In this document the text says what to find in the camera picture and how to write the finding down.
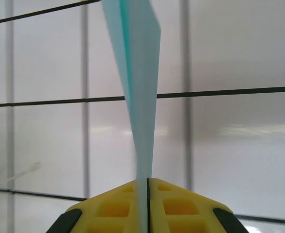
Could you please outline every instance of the black grout line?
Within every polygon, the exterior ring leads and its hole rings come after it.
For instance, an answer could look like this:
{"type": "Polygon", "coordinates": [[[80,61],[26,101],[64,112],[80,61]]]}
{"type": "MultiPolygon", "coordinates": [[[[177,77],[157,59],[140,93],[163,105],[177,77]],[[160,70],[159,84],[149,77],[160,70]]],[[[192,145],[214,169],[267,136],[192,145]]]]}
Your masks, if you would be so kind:
{"type": "MultiPolygon", "coordinates": [[[[33,196],[33,197],[60,199],[60,200],[74,200],[74,201],[84,201],[84,200],[87,200],[86,198],[78,198],[78,197],[71,197],[71,196],[46,194],[46,193],[27,192],[27,191],[5,189],[5,188],[0,188],[0,192],[2,192],[2,193],[12,193],[12,194],[16,194],[16,195],[27,195],[27,196],[33,196]]],[[[285,219],[271,218],[271,217],[261,217],[261,216],[238,215],[238,214],[235,214],[235,216],[239,220],[267,222],[267,223],[284,224],[285,225],[285,219]]]]}
{"type": "Polygon", "coordinates": [[[235,215],[239,220],[256,221],[256,222],[269,222],[274,224],[285,224],[285,219],[258,217],[248,215],[235,215]]]}
{"type": "MultiPolygon", "coordinates": [[[[267,88],[252,88],[252,89],[235,89],[235,90],[164,93],[164,94],[158,94],[157,99],[267,94],[267,93],[282,93],[282,92],[285,92],[285,86],[267,87],[267,88]]],[[[81,99],[69,99],[69,100],[45,100],[45,101],[31,101],[31,102],[0,103],[0,107],[64,104],[64,103],[85,103],[85,102],[90,103],[90,102],[106,102],[106,101],[120,101],[120,100],[125,100],[125,97],[124,96],[114,96],[114,97],[81,98],[81,99]]]]}
{"type": "Polygon", "coordinates": [[[19,15],[19,16],[2,18],[2,19],[0,19],[0,23],[5,23],[5,22],[21,19],[21,18],[38,16],[38,15],[51,13],[51,12],[55,12],[55,11],[60,11],[60,10],[65,10],[65,9],[69,9],[69,8],[73,8],[73,7],[77,7],[77,6],[87,5],[87,4],[95,3],[95,2],[99,2],[99,1],[100,0],[84,0],[84,1],[79,1],[79,2],[72,3],[72,4],[68,4],[68,5],[62,5],[62,6],[57,6],[57,7],[45,9],[42,11],[36,11],[36,12],[31,12],[31,13],[27,13],[27,14],[23,14],[23,15],[19,15]]]}
{"type": "MultiPolygon", "coordinates": [[[[182,64],[183,64],[183,88],[185,93],[190,92],[191,74],[190,74],[190,25],[189,25],[189,0],[180,1],[181,15],[181,39],[182,39],[182,64]]],[[[193,157],[192,157],[192,124],[191,124],[191,98],[184,99],[184,140],[185,140],[185,180],[186,188],[193,189],[193,157]]]]}
{"type": "Polygon", "coordinates": [[[19,190],[5,189],[5,188],[0,188],[0,192],[27,195],[27,196],[33,196],[33,197],[61,199],[61,200],[75,200],[75,201],[87,200],[86,198],[77,198],[77,197],[54,195],[54,194],[47,194],[47,193],[26,192],[26,191],[19,191],[19,190]]]}
{"type": "MultiPolygon", "coordinates": [[[[82,97],[87,99],[89,96],[89,56],[88,56],[88,5],[81,7],[81,90],[82,97]]],[[[88,103],[82,104],[82,149],[83,149],[83,189],[84,197],[90,197],[90,150],[89,150],[89,109],[88,103]]]]}

